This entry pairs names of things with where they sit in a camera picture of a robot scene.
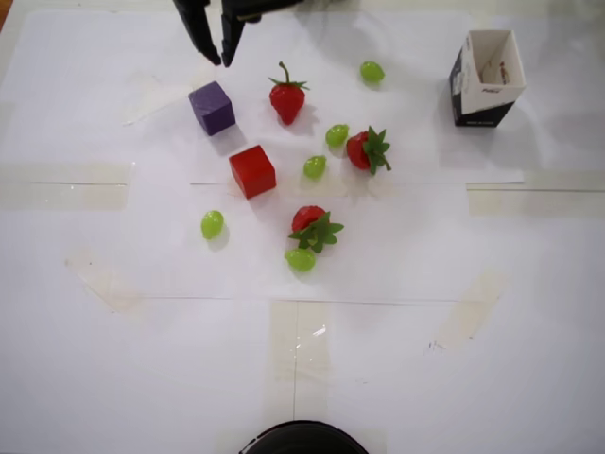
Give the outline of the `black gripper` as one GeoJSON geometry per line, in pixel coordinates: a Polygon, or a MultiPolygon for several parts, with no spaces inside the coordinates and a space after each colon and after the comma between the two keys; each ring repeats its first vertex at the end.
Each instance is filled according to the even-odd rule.
{"type": "MultiPolygon", "coordinates": [[[[238,19],[243,11],[247,23],[258,23],[264,14],[292,8],[301,2],[302,0],[253,0],[249,1],[245,8],[244,1],[223,1],[221,13],[223,65],[230,67],[233,62],[244,29],[244,23],[238,19]]],[[[220,65],[221,57],[213,43],[206,14],[206,8],[211,1],[174,0],[173,3],[196,50],[213,65],[220,65]]]]}

